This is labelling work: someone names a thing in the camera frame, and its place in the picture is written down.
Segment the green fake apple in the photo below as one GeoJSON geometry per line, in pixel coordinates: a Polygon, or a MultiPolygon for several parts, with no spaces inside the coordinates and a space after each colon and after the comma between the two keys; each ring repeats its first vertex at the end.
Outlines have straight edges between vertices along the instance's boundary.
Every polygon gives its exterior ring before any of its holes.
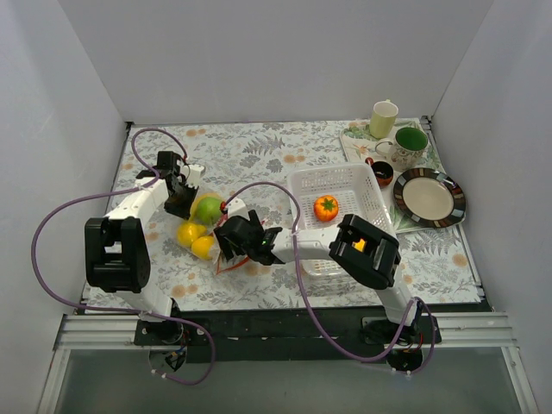
{"type": "Polygon", "coordinates": [[[205,197],[198,202],[196,218],[205,225],[214,225],[222,216],[222,200],[216,197],[205,197]]]}

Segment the clear zip top bag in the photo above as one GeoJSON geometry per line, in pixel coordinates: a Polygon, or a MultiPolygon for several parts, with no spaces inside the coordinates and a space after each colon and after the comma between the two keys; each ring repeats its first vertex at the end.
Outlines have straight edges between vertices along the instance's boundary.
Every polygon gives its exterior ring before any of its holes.
{"type": "MultiPolygon", "coordinates": [[[[202,193],[200,195],[198,195],[195,199],[195,201],[192,203],[192,207],[191,207],[191,217],[188,218],[188,219],[185,219],[182,221],[182,223],[184,222],[195,222],[195,223],[199,223],[199,224],[202,224],[201,222],[199,222],[199,220],[196,218],[196,209],[197,209],[197,206],[198,206],[198,202],[202,199],[202,198],[205,198],[205,197],[216,197],[216,198],[220,198],[222,201],[223,201],[223,198],[221,196],[219,196],[217,193],[215,192],[206,192],[206,193],[202,193]]],[[[221,216],[221,218],[218,220],[218,222],[214,225],[205,225],[205,224],[202,224],[203,226],[205,226],[205,228],[207,229],[206,231],[206,234],[205,235],[211,235],[214,237],[215,239],[215,246],[214,246],[214,249],[213,249],[213,259],[212,260],[202,260],[203,262],[205,263],[208,263],[210,265],[213,266],[213,269],[215,270],[215,274],[220,274],[220,273],[226,273],[226,272],[230,272],[230,271],[233,271],[239,267],[242,267],[244,266],[246,263],[249,262],[249,258],[246,257],[246,256],[236,256],[234,259],[232,260],[226,260],[223,256],[223,253],[219,247],[219,244],[218,244],[218,241],[216,239],[216,236],[214,234],[214,230],[217,226],[219,225],[222,225],[225,221],[223,220],[223,214],[221,216]]],[[[191,251],[191,248],[184,248],[182,246],[180,246],[181,248],[183,248],[184,250],[186,250],[187,252],[191,253],[193,256],[195,256],[192,251],[191,251]]]]}

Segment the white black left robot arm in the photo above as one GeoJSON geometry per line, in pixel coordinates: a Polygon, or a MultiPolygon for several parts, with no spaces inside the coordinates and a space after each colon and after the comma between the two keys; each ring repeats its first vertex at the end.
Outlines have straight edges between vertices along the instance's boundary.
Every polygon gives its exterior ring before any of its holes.
{"type": "Polygon", "coordinates": [[[145,229],[162,207],[170,215],[191,216],[205,167],[187,165],[172,151],[160,151],[152,171],[140,172],[137,191],[102,218],[85,224],[85,270],[89,285],[114,293],[138,311],[144,330],[162,343],[181,342],[185,333],[179,310],[151,277],[145,229]]]}

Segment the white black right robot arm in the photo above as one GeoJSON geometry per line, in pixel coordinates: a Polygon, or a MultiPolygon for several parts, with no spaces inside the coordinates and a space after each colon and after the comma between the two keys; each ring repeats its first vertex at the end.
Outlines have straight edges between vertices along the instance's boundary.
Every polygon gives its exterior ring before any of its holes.
{"type": "Polygon", "coordinates": [[[413,296],[396,276],[401,261],[398,240],[360,216],[347,214],[340,223],[320,229],[264,228],[250,210],[248,217],[228,218],[214,234],[227,260],[247,256],[264,266],[332,261],[356,282],[376,291],[397,341],[413,341],[422,331],[413,296]]]}

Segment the orange fake tomato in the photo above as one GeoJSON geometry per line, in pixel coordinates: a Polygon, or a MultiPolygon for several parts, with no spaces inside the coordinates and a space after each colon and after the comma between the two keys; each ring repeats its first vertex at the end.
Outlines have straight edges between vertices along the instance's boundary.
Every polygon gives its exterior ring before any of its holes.
{"type": "Polygon", "coordinates": [[[313,212],[318,221],[331,222],[339,213],[338,201],[331,195],[321,196],[314,202],[313,212]]]}

